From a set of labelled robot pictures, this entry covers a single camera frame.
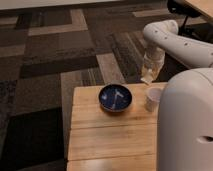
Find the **patterned carpet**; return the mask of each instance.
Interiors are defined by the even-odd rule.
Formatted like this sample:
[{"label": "patterned carpet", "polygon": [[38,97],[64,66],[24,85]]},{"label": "patterned carpet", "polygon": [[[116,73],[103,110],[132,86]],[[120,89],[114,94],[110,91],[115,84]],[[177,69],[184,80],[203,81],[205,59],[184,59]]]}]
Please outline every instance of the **patterned carpet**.
[{"label": "patterned carpet", "polygon": [[[166,19],[183,16],[160,0],[1,16],[0,170],[65,170],[74,88],[140,82],[141,31]],[[206,25],[201,18],[188,24]],[[185,69],[167,55],[156,81]]]}]

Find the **white robot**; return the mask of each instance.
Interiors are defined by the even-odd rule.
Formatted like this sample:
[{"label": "white robot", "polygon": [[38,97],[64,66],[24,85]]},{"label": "white robot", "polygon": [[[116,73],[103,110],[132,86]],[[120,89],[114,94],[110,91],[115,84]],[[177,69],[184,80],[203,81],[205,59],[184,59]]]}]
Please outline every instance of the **white robot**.
[{"label": "white robot", "polygon": [[192,69],[173,77],[158,112],[157,171],[213,171],[213,45],[177,35],[175,21],[145,27],[142,80],[162,67],[164,51]]}]

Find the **dark blue bowl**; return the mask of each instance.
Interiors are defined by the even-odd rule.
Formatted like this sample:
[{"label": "dark blue bowl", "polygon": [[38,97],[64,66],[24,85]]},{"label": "dark blue bowl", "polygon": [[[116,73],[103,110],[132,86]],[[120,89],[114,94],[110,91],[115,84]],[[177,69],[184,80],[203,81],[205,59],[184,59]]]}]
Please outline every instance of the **dark blue bowl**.
[{"label": "dark blue bowl", "polygon": [[124,86],[111,84],[100,91],[99,102],[107,111],[122,112],[132,103],[132,94]]}]

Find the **white cup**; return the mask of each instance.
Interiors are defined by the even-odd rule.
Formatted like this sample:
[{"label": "white cup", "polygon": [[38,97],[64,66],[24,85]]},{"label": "white cup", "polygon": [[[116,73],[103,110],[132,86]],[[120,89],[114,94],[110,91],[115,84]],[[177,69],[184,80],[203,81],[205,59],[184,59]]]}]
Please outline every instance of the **white cup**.
[{"label": "white cup", "polygon": [[154,112],[160,103],[160,98],[162,94],[162,89],[160,88],[149,88],[146,91],[146,109],[149,112]]}]

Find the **wooden table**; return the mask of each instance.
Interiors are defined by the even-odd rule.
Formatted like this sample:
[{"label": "wooden table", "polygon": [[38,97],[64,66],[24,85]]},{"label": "wooden table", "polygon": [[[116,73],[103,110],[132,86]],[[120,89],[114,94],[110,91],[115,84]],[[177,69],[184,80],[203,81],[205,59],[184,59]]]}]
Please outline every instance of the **wooden table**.
[{"label": "wooden table", "polygon": [[100,108],[101,86],[75,89],[67,171],[156,171],[157,114],[144,108],[149,86],[126,87],[133,102],[117,116]]},{"label": "wooden table", "polygon": [[199,11],[208,20],[213,20],[213,0],[183,0],[186,4]]}]

